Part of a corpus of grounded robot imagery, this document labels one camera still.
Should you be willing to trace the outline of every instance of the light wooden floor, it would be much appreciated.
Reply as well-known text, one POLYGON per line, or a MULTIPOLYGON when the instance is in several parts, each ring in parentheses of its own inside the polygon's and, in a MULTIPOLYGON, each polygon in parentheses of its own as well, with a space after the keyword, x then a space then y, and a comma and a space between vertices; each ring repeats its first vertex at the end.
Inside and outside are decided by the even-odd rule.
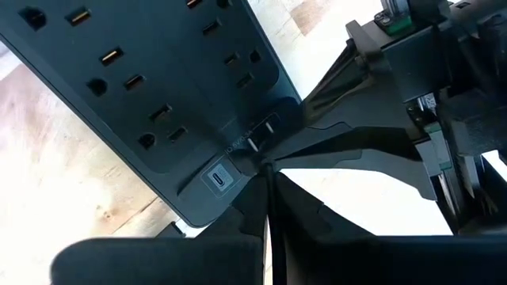
MULTIPOLYGON (((345 46, 345 24, 365 23, 381 10, 379 0, 250 4, 302 97, 345 46)), ((151 237, 178 219, 25 66, 16 65, 12 55, 0 60, 0 284, 48 285, 51 260, 65 246, 100 236, 151 237)), ((375 234, 448 232, 434 203, 378 173, 287 173, 375 234)))

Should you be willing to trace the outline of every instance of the electrical outlet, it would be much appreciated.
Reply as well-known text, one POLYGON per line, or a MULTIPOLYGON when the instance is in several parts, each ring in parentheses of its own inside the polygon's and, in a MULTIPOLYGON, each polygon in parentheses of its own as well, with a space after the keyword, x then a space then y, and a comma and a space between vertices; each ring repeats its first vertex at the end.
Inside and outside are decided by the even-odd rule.
POLYGON ((234 185, 219 200, 202 181, 196 194, 178 198, 178 189, 210 158, 233 169, 226 150, 250 119, 297 94, 246 0, 124 0, 117 9, 110 1, 6 0, 0 38, 176 211, 202 226, 247 179, 231 170, 234 185), (213 206, 191 211, 204 203, 213 206))

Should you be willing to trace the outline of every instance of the usb port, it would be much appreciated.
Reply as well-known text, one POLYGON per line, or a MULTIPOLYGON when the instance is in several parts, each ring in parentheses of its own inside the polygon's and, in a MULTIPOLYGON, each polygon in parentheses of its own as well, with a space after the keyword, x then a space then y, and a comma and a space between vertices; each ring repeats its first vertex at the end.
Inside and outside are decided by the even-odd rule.
POLYGON ((136 75, 130 79, 128 79, 127 82, 125 82, 124 86, 126 90, 132 90, 139 84, 143 83, 145 81, 145 77, 142 75, 136 75))
POLYGON ((73 13, 71 13, 69 16, 65 18, 67 19, 69 24, 71 24, 71 26, 75 27, 81 24, 82 22, 88 20, 90 17, 92 17, 90 11, 87 8, 82 7, 80 9, 75 10, 73 13))
POLYGON ((222 178, 220 178, 220 175, 218 175, 218 173, 213 173, 212 175, 213 177, 213 180, 219 185, 219 186, 224 186, 225 185, 225 182, 223 182, 222 178))
POLYGON ((121 50, 121 48, 117 47, 116 49, 106 53, 104 56, 100 58, 101 63, 103 66, 108 66, 111 63, 114 63, 117 61, 120 57, 124 55, 124 52, 121 50))
POLYGON ((203 28, 203 35, 205 35, 205 36, 209 35, 211 32, 218 29, 219 26, 220 26, 220 23, 218 22, 218 20, 213 21, 210 25, 207 25, 205 28, 203 28))
POLYGON ((190 9, 195 8, 197 5, 199 5, 203 0, 187 0, 187 7, 190 9))
POLYGON ((236 83, 236 87, 238 87, 239 89, 244 88, 252 81, 252 79, 254 79, 252 77, 252 74, 248 73, 243 78, 239 79, 239 81, 236 83))

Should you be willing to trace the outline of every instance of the cable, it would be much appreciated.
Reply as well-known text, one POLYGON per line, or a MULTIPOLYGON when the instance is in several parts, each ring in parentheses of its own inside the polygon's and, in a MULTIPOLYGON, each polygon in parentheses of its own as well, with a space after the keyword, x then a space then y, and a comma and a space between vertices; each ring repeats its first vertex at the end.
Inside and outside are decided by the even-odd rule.
POLYGON ((266 164, 264 171, 268 186, 268 220, 273 252, 273 285, 287 285, 285 241, 276 210, 276 182, 273 165, 266 164))

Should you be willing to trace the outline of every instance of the gray plastic panel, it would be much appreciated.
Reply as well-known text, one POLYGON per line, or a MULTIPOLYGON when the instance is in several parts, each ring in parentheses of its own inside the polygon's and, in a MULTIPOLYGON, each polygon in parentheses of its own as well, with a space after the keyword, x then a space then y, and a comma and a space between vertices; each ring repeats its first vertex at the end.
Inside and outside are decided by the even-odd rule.
POLYGON ((0 0, 0 36, 193 226, 252 175, 225 149, 299 103, 246 1, 0 0))

